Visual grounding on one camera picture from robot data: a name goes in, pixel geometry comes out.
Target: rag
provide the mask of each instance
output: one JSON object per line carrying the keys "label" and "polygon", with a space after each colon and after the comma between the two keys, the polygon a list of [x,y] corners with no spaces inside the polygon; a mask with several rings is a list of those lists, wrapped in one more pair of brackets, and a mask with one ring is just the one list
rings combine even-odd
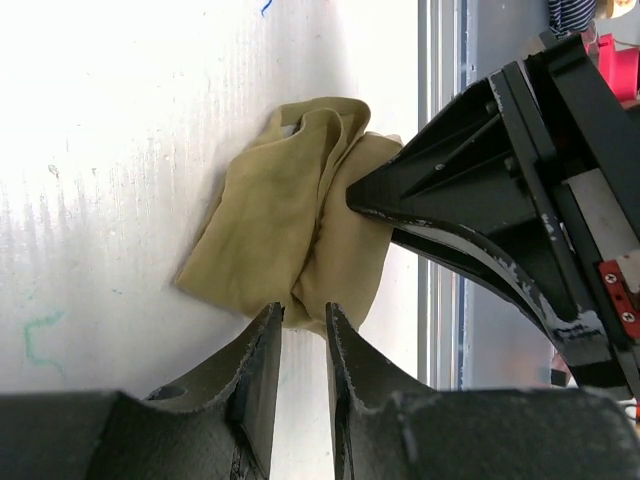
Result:
{"label": "rag", "polygon": [[397,137],[365,133],[370,118],[366,103],[341,97],[275,110],[229,165],[176,285],[248,317],[280,302],[285,327],[322,336],[325,306],[336,302],[358,328],[392,227],[351,211],[345,192],[402,148]]}

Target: red component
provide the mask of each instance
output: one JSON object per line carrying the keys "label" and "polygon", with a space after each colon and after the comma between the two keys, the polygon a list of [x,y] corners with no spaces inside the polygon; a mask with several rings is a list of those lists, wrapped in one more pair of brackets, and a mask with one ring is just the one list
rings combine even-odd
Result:
{"label": "red component", "polygon": [[633,307],[629,299],[618,262],[615,260],[602,262],[598,269],[625,332],[633,339],[640,339],[640,311]]}
{"label": "red component", "polygon": [[638,64],[640,53],[637,48],[616,50],[613,35],[598,38],[598,70],[620,102],[638,98]]}

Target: blue marker line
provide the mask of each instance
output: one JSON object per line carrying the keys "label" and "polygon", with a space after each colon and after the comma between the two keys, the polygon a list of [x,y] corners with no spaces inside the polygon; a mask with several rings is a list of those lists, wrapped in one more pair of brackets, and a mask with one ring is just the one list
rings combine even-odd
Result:
{"label": "blue marker line", "polygon": [[63,312],[57,312],[53,315],[47,315],[46,317],[35,318],[28,322],[24,326],[24,343],[25,343],[25,351],[26,356],[29,362],[36,367],[48,366],[55,368],[60,376],[66,380],[67,376],[64,373],[62,365],[54,360],[49,360],[46,358],[38,357],[35,353],[35,345],[33,341],[33,330],[41,328],[41,327],[51,327],[55,325],[58,320],[62,318],[64,315]]}
{"label": "blue marker line", "polygon": [[264,18],[264,12],[267,11],[267,9],[271,6],[271,4],[273,3],[273,0],[269,0],[266,5],[264,7],[262,7],[262,10],[260,10],[260,15],[262,15],[262,18]]}

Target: black plastic part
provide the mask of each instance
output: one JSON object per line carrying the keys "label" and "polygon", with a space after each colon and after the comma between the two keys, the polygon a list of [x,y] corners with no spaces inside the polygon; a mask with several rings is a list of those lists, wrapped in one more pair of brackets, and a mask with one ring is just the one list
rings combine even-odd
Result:
{"label": "black plastic part", "polygon": [[556,387],[566,387],[569,383],[567,373],[561,370],[551,369],[551,385]]}
{"label": "black plastic part", "polygon": [[640,104],[628,108],[627,114],[631,117],[631,121],[636,124],[636,127],[640,127]]}
{"label": "black plastic part", "polygon": [[631,479],[640,444],[610,398],[574,390],[436,392],[327,306],[335,478]]}
{"label": "black plastic part", "polygon": [[282,309],[139,401],[119,392],[0,396],[8,480],[269,477]]}
{"label": "black plastic part", "polygon": [[[638,127],[579,36],[541,38],[547,50],[471,85],[396,157],[349,187],[347,203],[393,225],[394,242],[518,306],[579,384],[640,395],[630,339],[596,275],[602,259],[574,249],[593,240],[578,238],[584,219],[556,195],[572,175],[601,168],[634,224]],[[604,124],[608,135],[597,128]]]}

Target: whiteboard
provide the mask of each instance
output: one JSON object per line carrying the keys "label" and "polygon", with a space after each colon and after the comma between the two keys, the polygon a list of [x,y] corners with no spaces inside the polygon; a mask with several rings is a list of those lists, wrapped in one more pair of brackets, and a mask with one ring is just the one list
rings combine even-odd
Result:
{"label": "whiteboard", "polygon": [[[0,389],[144,396],[247,320],[171,287],[228,162],[278,105],[417,126],[416,3],[0,5]],[[415,375],[417,259],[392,247],[362,333]],[[324,342],[283,338],[272,478],[332,476]]]}

